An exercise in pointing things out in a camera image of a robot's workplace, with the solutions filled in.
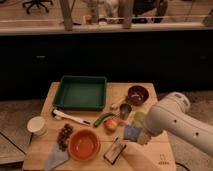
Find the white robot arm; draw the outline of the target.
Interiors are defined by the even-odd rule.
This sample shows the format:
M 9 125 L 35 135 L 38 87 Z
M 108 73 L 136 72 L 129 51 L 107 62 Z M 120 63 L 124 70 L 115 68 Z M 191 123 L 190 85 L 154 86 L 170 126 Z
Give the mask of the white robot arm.
M 213 157 L 213 126 L 187 115 L 189 109 L 190 101 L 184 94 L 169 93 L 150 107 L 137 142 L 145 145 L 168 131 Z

